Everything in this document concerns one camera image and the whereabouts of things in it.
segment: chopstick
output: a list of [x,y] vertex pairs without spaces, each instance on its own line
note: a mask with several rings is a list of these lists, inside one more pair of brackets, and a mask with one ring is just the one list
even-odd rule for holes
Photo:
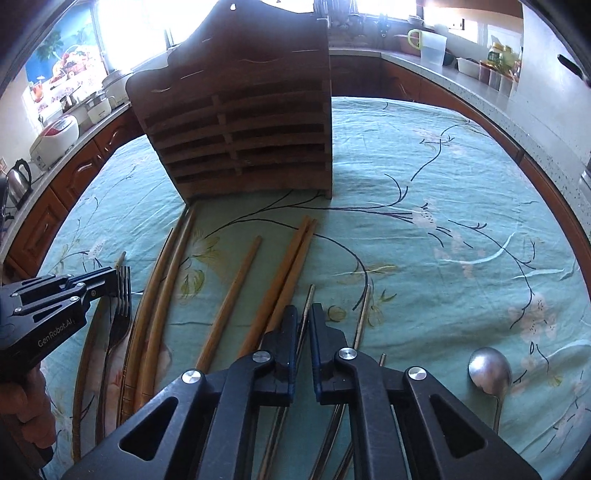
[[[367,323],[366,321],[369,314],[370,296],[371,289],[369,288],[369,286],[367,286],[365,290],[365,296],[363,297],[363,306],[361,307],[361,314],[359,315],[359,321],[357,323],[357,328],[355,330],[355,338],[353,339],[353,348],[355,350],[357,350],[359,348],[359,345],[361,344],[363,329],[365,327],[365,323]],[[332,417],[330,419],[329,426],[326,429],[324,439],[322,440],[322,446],[320,447],[318,456],[316,457],[316,461],[314,462],[314,466],[312,467],[312,472],[308,477],[309,480],[320,480],[320,478],[322,477],[324,469],[326,468],[326,463],[328,462],[330,456],[330,452],[332,451],[332,448],[335,445],[336,434],[339,431],[339,427],[341,421],[343,420],[344,413],[345,405],[335,406]]]
[[258,310],[256,311],[254,321],[252,322],[251,328],[248,330],[246,334],[246,338],[242,343],[242,347],[238,352],[238,358],[247,355],[248,353],[252,353],[254,350],[257,349],[259,342],[261,340],[262,334],[265,332],[265,328],[267,327],[267,323],[269,321],[269,317],[272,315],[277,300],[280,296],[281,290],[283,289],[283,285],[285,284],[285,280],[289,275],[291,270],[291,266],[296,259],[297,252],[300,248],[302,239],[304,234],[308,228],[308,225],[311,221],[311,218],[305,216],[300,224],[300,227],[295,231],[293,237],[291,238],[291,242],[287,247],[287,251],[285,252],[285,256],[275,273],[275,277],[271,282],[271,286],[265,293],[261,305],[259,306]]
[[178,234],[183,226],[183,219],[187,214],[188,207],[185,207],[183,213],[174,228],[169,232],[164,241],[164,245],[150,278],[144,288],[142,299],[139,302],[138,310],[135,313],[135,321],[131,327],[131,334],[125,352],[125,360],[122,370],[121,389],[119,391],[119,407],[117,426],[125,422],[134,414],[135,389],[138,381],[139,366],[141,363],[142,352],[144,351],[145,337],[148,332],[150,320],[152,318],[152,307],[154,300],[160,289],[160,282],[164,275],[164,269],[169,263],[170,255],[177,242]]
[[150,327],[150,334],[148,336],[148,346],[146,347],[145,358],[143,359],[143,368],[139,372],[138,388],[135,392],[134,411],[138,411],[154,396],[154,383],[156,380],[156,369],[158,367],[158,356],[160,354],[160,346],[162,344],[162,334],[164,325],[166,323],[168,307],[170,305],[170,297],[173,293],[174,284],[176,283],[178,268],[180,267],[187,241],[191,231],[193,230],[193,223],[197,215],[195,205],[189,209],[189,213],[184,218],[183,229],[178,239],[177,245],[173,252],[172,260],[168,266],[166,278],[162,284],[162,290],[158,296],[156,307],[154,308],[154,318]]
[[[125,252],[122,252],[115,268],[118,268],[125,260]],[[109,299],[101,297],[84,340],[84,347],[82,347],[82,354],[80,356],[80,363],[78,364],[78,373],[76,375],[76,385],[74,386],[74,402],[72,404],[72,458],[74,463],[80,461],[82,453],[80,451],[80,422],[82,421],[82,400],[84,396],[84,389],[86,386],[86,377],[88,373],[88,366],[90,364],[90,357],[92,356],[92,347],[95,344],[96,335],[99,331],[100,319],[109,309]]]
[[291,270],[287,275],[283,289],[281,290],[279,298],[277,299],[275,309],[271,314],[271,318],[267,324],[267,329],[265,332],[272,332],[277,327],[279,327],[283,317],[283,311],[285,310],[285,307],[289,305],[291,299],[294,296],[294,291],[296,290],[295,287],[298,279],[300,278],[301,269],[304,267],[304,262],[306,261],[306,255],[308,254],[308,249],[310,248],[310,242],[314,236],[316,224],[316,220],[312,220],[308,224],[306,232],[304,233],[303,239],[301,241],[301,245],[297,251],[297,255],[295,256]]
[[[300,326],[298,327],[297,333],[297,347],[295,353],[295,368],[300,363],[301,351],[304,347],[304,341],[306,339],[306,329],[308,327],[308,312],[314,300],[314,285],[310,285],[308,290],[308,296],[306,297],[306,303],[304,304],[304,311],[301,314]],[[271,467],[275,456],[277,455],[277,447],[279,446],[279,440],[281,439],[281,432],[283,431],[283,425],[285,425],[285,418],[287,416],[288,407],[279,407],[275,411],[275,417],[273,418],[273,424],[271,427],[271,433],[267,439],[267,446],[265,447],[265,453],[262,456],[261,468],[257,480],[268,480],[271,476]]]
[[203,349],[201,350],[201,354],[199,355],[199,359],[197,360],[197,370],[201,370],[202,372],[207,373],[209,367],[211,366],[217,346],[222,338],[223,330],[228,322],[228,319],[230,318],[232,310],[234,309],[234,305],[236,304],[236,300],[238,299],[238,295],[240,294],[240,290],[242,289],[242,285],[244,284],[246,275],[256,256],[256,252],[258,251],[258,248],[261,245],[261,241],[262,237],[260,235],[258,235],[254,239],[254,242],[252,243],[250,250],[246,254],[246,257],[242,261],[240,269],[236,273],[236,276],[234,277],[234,280],[230,285],[230,289],[228,290],[226,298],[224,298],[224,301],[220,306],[217,316],[212,323],[209,336],[207,337],[205,345],[203,345]]
[[[382,353],[382,356],[379,358],[379,366],[383,367],[384,363],[386,363],[386,354]],[[335,476],[333,480],[345,480],[347,472],[349,471],[349,467],[351,466],[351,461],[353,460],[353,442],[349,442],[349,446],[343,455],[343,459],[339,463],[339,467],[336,469]]]

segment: food container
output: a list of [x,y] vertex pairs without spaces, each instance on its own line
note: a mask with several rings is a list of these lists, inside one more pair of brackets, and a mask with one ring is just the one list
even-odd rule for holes
[[[418,32],[418,43],[414,44],[413,33]],[[421,51],[421,65],[440,69],[445,57],[447,37],[413,28],[407,35],[408,43]]]
[[501,87],[501,78],[502,77],[503,77],[503,75],[501,75],[496,70],[491,70],[491,76],[488,79],[488,86],[491,88],[494,88],[495,90],[498,90]]
[[511,88],[513,87],[513,79],[507,75],[501,75],[501,85],[499,91],[503,95],[509,96],[511,94]]
[[491,79],[491,71],[492,68],[490,68],[487,64],[480,62],[478,80],[488,85],[488,81]]
[[103,80],[103,90],[107,97],[109,97],[111,108],[116,108],[129,101],[129,97],[125,91],[125,84],[132,74],[133,72],[130,70],[115,70],[113,73],[109,73]]
[[477,79],[480,73],[480,65],[468,59],[457,59],[457,69],[460,70],[460,73],[468,75],[473,79]]
[[111,104],[109,99],[105,98],[88,110],[88,117],[93,124],[97,124],[103,118],[111,113]]

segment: bowl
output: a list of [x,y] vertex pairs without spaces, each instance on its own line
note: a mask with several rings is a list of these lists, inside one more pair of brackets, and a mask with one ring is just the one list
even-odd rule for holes
[[457,59],[457,69],[460,70],[460,73],[477,79],[478,73],[480,72],[480,65],[468,59]]

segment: jar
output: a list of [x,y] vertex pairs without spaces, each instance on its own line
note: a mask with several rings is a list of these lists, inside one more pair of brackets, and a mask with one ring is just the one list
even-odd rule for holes
[[503,52],[503,45],[498,42],[492,44],[491,49],[488,51],[488,62],[498,65],[501,63],[501,53]]
[[500,61],[503,65],[506,66],[508,70],[512,70],[515,65],[515,56],[513,55],[513,50],[509,45],[505,45],[503,47],[503,51],[501,52]]

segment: rice cooker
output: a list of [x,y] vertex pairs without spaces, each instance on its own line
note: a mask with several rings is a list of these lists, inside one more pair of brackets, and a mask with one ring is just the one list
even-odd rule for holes
[[31,161],[41,171],[49,170],[76,143],[79,135],[78,121],[73,115],[66,115],[48,125],[33,142]]

